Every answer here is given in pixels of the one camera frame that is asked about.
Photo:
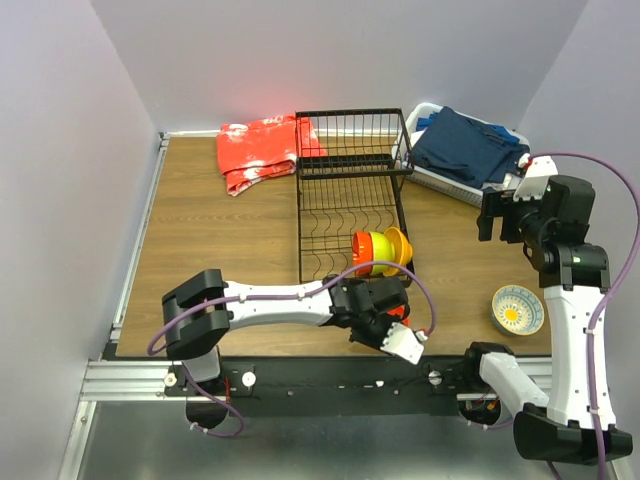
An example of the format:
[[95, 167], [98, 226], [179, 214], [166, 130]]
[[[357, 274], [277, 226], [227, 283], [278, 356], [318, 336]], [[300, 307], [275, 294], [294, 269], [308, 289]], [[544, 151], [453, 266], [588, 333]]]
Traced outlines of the black wire dish rack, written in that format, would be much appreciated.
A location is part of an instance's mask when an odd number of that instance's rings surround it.
[[295, 114], [298, 275], [352, 267], [358, 231], [407, 229], [401, 191], [415, 163], [399, 108]]

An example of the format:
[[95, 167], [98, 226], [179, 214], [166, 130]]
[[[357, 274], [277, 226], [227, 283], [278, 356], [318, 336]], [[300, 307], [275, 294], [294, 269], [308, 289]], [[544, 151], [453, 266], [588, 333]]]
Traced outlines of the blue patterned ceramic bowl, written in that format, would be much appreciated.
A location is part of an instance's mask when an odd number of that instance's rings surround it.
[[529, 289], [519, 285], [505, 285], [498, 289], [490, 304], [491, 320], [504, 334], [531, 336], [545, 321], [541, 300]]

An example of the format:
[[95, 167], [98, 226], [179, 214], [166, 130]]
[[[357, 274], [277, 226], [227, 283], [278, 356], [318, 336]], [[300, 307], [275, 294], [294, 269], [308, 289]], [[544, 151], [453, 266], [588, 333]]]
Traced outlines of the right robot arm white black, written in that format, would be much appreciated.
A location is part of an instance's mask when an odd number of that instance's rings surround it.
[[490, 386], [498, 394], [527, 460], [603, 466], [633, 451], [633, 437], [617, 427], [608, 397], [601, 303], [612, 287], [606, 251], [586, 240], [594, 200], [589, 182], [553, 175], [531, 193], [486, 193], [477, 219], [480, 240], [490, 240], [501, 219], [501, 240], [522, 245], [549, 315], [548, 393], [498, 344], [472, 343], [459, 370], [467, 389]]

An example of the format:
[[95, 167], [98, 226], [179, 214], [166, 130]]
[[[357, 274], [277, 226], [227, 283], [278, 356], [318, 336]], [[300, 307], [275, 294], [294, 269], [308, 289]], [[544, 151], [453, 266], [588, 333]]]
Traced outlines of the yellow orange bowl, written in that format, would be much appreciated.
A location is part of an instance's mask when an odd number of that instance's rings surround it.
[[387, 228], [383, 236], [387, 244], [385, 261], [406, 267], [413, 258], [413, 247], [407, 236], [397, 227]]

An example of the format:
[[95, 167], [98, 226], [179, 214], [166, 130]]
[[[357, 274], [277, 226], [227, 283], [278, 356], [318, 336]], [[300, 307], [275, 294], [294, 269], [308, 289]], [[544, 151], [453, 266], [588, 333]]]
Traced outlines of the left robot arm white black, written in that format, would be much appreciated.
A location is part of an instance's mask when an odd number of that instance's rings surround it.
[[165, 340], [167, 358], [187, 368], [187, 382], [201, 395], [222, 380], [217, 344], [231, 331], [254, 326], [304, 324], [350, 331], [350, 340], [417, 364], [424, 347], [392, 311], [408, 306], [401, 280], [339, 275], [299, 285], [255, 286], [226, 281], [218, 269], [200, 272], [162, 297], [164, 327], [150, 353]]

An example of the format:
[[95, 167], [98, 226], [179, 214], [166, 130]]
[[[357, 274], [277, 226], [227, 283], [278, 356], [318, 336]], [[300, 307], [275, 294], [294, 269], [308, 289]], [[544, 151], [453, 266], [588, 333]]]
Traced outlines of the green bowl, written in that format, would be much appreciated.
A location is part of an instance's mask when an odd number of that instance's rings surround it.
[[395, 248], [391, 241], [382, 233], [369, 233], [372, 244], [372, 260], [376, 262], [371, 267], [372, 275], [380, 275], [389, 269], [386, 262], [392, 262], [395, 258]]

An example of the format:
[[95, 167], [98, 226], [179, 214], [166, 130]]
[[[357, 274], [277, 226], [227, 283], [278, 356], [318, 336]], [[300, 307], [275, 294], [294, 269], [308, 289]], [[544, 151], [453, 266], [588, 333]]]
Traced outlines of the red orange bowl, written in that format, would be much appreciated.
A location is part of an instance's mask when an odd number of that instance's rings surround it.
[[388, 314], [397, 318], [401, 324], [407, 327], [410, 326], [410, 319], [409, 319], [410, 307], [408, 305], [402, 305], [402, 306], [390, 309], [388, 311]]
[[357, 231], [352, 238], [352, 263], [357, 267], [357, 277], [368, 277], [373, 273], [373, 266], [365, 263], [374, 260], [373, 240], [370, 232]]

